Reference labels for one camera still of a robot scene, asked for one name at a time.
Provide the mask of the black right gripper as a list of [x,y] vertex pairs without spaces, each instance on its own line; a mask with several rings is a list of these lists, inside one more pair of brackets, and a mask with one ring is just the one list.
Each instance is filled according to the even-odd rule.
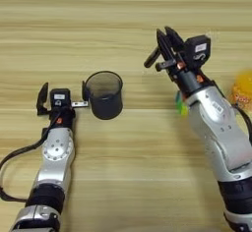
[[211,81],[201,71],[201,66],[206,59],[191,62],[185,52],[182,51],[184,41],[179,34],[170,27],[164,29],[173,50],[181,52],[172,54],[166,35],[160,29],[157,29],[157,45],[160,51],[155,52],[155,59],[161,55],[164,61],[156,63],[156,70],[158,72],[166,70],[170,79],[177,84],[185,97],[191,96],[204,87],[209,87]]

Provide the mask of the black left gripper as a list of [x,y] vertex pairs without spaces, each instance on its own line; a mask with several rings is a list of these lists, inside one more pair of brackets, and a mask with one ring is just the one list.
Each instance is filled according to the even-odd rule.
[[[48,113],[44,103],[47,100],[48,83],[45,83],[40,89],[36,102],[37,115],[46,115]],[[83,102],[73,102],[70,104],[64,104],[62,101],[52,103],[51,110],[49,112],[49,120],[51,129],[55,128],[68,128],[73,129],[73,122],[76,117],[76,108],[88,107],[89,104],[89,88],[85,81],[82,81],[82,99]]]

